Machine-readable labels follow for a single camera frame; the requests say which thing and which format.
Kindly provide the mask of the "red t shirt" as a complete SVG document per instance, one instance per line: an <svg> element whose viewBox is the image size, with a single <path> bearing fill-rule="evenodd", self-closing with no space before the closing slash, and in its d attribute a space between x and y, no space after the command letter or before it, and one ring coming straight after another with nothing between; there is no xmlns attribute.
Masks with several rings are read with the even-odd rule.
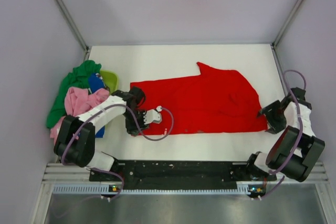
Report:
<svg viewBox="0 0 336 224"><path fill-rule="evenodd" d="M146 100L143 110L157 106L162 122L152 124L146 135L197 133L246 133L268 128L261 109L259 95L237 70L220 70L198 62L200 74L161 80L132 82L143 90Z"/></svg>

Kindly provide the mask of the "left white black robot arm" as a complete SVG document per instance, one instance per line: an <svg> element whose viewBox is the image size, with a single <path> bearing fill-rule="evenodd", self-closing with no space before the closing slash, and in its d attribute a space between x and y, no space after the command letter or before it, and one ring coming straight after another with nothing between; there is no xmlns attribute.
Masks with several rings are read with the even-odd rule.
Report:
<svg viewBox="0 0 336 224"><path fill-rule="evenodd" d="M128 92L113 92L104 102L79 116L66 116L54 153L64 165L100 169L107 180L116 179L119 168L113 164L115 158L96 150L96 133L116 117L124 116L126 132L139 135L141 130L149 127L144 120L146 112L139 109L144 101L144 92L132 87Z"/></svg>

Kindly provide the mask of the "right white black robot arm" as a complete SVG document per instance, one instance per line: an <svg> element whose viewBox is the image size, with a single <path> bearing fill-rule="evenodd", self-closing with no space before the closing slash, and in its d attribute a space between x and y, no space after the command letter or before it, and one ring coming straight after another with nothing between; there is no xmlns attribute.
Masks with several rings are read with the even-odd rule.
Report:
<svg viewBox="0 0 336 224"><path fill-rule="evenodd" d="M245 174L252 180L266 179L276 173L303 182L321 156L325 142L314 134L310 114L312 106L305 99L306 91L292 88L281 100L259 110L265 116L268 133L280 134L269 153L251 154Z"/></svg>

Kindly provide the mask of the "lime green tray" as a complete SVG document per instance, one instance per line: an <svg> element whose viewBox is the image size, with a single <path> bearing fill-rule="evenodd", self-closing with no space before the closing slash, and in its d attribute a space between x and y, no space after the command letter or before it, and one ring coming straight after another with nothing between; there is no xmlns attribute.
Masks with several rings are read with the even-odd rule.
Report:
<svg viewBox="0 0 336 224"><path fill-rule="evenodd" d="M111 71L100 70L100 75L102 76L103 82L109 90L109 93L112 94L119 87L119 77Z"/></svg>

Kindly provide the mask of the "blue t shirt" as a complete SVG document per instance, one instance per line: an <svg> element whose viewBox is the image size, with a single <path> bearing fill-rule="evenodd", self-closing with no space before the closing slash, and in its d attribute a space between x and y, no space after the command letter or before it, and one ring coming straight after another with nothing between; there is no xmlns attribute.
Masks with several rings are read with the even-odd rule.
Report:
<svg viewBox="0 0 336 224"><path fill-rule="evenodd" d="M106 85L103 81L103 78L102 78L101 74L99 74L99 73L93 73L88 78L88 83L89 83L90 93L95 93L99 89L105 89L106 88ZM105 127L102 127L96 133L96 138L103 138L104 134L105 134Z"/></svg>

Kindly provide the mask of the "pink t shirt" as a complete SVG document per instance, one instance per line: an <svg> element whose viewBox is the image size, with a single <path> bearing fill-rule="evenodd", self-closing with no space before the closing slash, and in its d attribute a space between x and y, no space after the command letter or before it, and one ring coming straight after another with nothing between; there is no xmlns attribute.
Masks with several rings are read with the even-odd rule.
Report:
<svg viewBox="0 0 336 224"><path fill-rule="evenodd" d="M65 115L50 130L50 138L56 143L61 123L66 115L78 116L100 105L110 96L108 90L101 88L89 94L88 89L70 87L64 99Z"/></svg>

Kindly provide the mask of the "green t shirt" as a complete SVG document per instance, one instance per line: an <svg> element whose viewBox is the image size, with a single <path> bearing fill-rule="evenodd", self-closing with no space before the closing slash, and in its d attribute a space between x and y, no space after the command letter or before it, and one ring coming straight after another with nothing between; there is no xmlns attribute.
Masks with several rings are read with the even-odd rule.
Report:
<svg viewBox="0 0 336 224"><path fill-rule="evenodd" d="M66 114L64 105L66 94L71 87L88 89L88 79L92 74L99 73L102 65L93 60L86 60L80 66L74 67L62 80L55 101L46 118L46 128L53 128Z"/></svg>

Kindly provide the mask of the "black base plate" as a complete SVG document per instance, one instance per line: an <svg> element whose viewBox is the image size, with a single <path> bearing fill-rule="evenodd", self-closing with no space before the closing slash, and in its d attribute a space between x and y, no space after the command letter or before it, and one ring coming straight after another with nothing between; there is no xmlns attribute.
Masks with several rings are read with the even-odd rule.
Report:
<svg viewBox="0 0 336 224"><path fill-rule="evenodd" d="M237 182L277 180L246 162L118 160L111 171L123 178L126 190L235 189Z"/></svg>

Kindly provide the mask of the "right aluminium frame post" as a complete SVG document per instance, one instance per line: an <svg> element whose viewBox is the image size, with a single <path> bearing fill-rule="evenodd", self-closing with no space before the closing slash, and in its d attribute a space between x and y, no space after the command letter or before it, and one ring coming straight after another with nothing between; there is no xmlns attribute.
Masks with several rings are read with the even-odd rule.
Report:
<svg viewBox="0 0 336 224"><path fill-rule="evenodd" d="M296 0L295 4L293 5L293 7L290 11L290 13L287 16L285 22L281 26L281 29L279 30L276 38L274 39L274 41L271 44L271 47L272 47L273 50L276 50L277 47L279 46L279 44L281 43L281 41L283 40L283 37L285 36L287 30L289 29L289 27L293 23L294 19L298 15L298 13L299 13L299 11L300 11L300 9L303 6L305 1L306 0Z"/></svg>

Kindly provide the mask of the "aluminium frame post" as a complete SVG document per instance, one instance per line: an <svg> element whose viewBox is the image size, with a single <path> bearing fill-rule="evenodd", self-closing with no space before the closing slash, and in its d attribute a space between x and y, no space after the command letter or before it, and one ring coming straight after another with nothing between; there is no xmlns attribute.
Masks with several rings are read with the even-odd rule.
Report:
<svg viewBox="0 0 336 224"><path fill-rule="evenodd" d="M287 16L285 22L281 26L281 29L279 30L276 38L274 39L274 41L271 44L271 47L272 47L273 50L276 50L277 47L279 46L279 44L281 43L281 41L283 40L283 37L285 36L287 30L289 29L289 27L293 23L294 19L298 15L298 13L299 13L299 11L300 11L300 9L303 6L305 1L306 0L296 0L295 4L293 5L293 7L290 11L290 13Z"/></svg>
<svg viewBox="0 0 336 224"><path fill-rule="evenodd" d="M71 33L73 34L74 38L82 48L82 50L87 53L89 50L89 46L85 42L83 36L81 35L74 19L72 18L66 4L63 0L54 0L56 3L56 6L58 7L62 17L64 18L68 28L70 29Z"/></svg>

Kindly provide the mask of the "left aluminium frame post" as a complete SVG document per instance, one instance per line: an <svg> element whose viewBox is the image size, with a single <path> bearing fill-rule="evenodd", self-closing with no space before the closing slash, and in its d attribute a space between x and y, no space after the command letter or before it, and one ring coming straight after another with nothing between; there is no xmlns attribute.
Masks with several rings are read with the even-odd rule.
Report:
<svg viewBox="0 0 336 224"><path fill-rule="evenodd" d="M64 18L68 28L70 29L71 33L73 34L74 38L82 48L82 50L87 53L89 50L89 46L85 42L83 36L81 35L74 19L72 18L66 4L63 0L54 0L56 3L56 6L58 7L62 17Z"/></svg>

